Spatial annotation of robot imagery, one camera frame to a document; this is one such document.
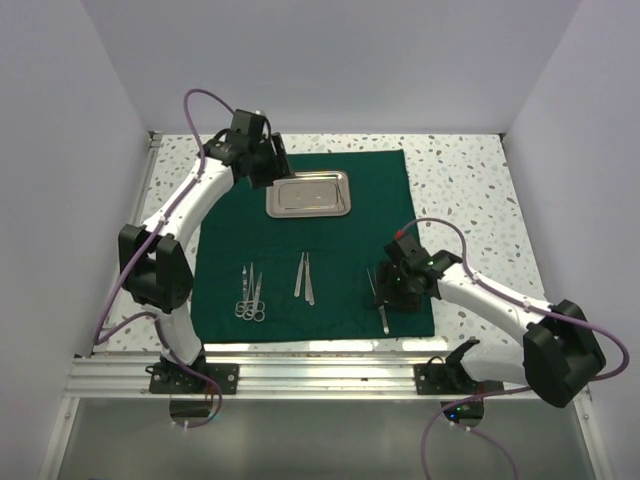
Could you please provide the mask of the steel forceps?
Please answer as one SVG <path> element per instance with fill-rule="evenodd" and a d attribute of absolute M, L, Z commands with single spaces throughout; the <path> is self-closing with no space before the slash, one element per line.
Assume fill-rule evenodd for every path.
<path fill-rule="evenodd" d="M 366 269 L 366 273 L 367 273 L 367 277 L 368 277 L 368 281 L 369 281 L 369 285 L 372 291 L 372 296 L 374 299 L 374 303 L 375 303 L 375 299 L 376 299 L 376 288 L 375 288 L 375 282 L 373 280 L 373 276 L 371 274 L 371 271 L 369 268 Z"/>

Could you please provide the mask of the steel hemostat clamp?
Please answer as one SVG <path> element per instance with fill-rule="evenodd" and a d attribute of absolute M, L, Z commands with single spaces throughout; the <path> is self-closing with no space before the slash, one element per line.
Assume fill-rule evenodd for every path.
<path fill-rule="evenodd" d="M 252 301 L 252 299 L 254 297 L 255 284 L 256 284 L 256 281 L 257 281 L 257 280 L 254 279 L 254 266 L 253 266 L 253 264 L 250 264 L 249 273 L 248 274 L 249 274 L 249 301 L 248 301 L 248 305 L 247 305 L 247 308 L 246 308 L 245 312 L 247 311 L 247 309 L 249 307 L 249 304 L 251 303 L 251 301 Z"/>

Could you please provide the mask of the steel surgical scissors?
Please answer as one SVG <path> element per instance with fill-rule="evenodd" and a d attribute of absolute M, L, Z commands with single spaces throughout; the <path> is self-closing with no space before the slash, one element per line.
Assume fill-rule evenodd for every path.
<path fill-rule="evenodd" d="M 242 298 L 236 303 L 235 315 L 240 318 L 244 315 L 249 301 L 249 274 L 245 266 L 242 267 Z"/>

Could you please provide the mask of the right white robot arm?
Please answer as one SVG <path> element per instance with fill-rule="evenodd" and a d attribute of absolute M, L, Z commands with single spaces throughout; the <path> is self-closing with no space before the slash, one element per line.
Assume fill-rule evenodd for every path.
<path fill-rule="evenodd" d="M 429 254 L 410 234 L 385 245 L 376 278 L 378 307 L 417 312 L 423 298 L 444 300 L 473 312 L 512 342 L 500 350 L 465 340 L 433 366 L 417 373 L 439 393 L 475 394 L 491 384 L 530 388 L 555 407 L 566 406 L 604 369 L 606 360 L 582 309 L 530 299 L 472 272 L 446 250 Z"/>

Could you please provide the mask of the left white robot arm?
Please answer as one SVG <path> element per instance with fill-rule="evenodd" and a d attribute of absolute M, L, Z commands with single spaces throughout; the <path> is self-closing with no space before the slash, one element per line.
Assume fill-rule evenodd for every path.
<path fill-rule="evenodd" d="M 291 174 L 284 143 L 261 112 L 237 109 L 228 128 L 204 143 L 200 159 L 178 190 L 140 226 L 118 235 L 121 287 L 157 319 L 163 356 L 176 363 L 172 379 L 185 392 L 201 390 L 207 367 L 196 359 L 202 342 L 187 307 L 193 273 L 186 247 L 214 205 L 239 180 L 256 189 Z"/>

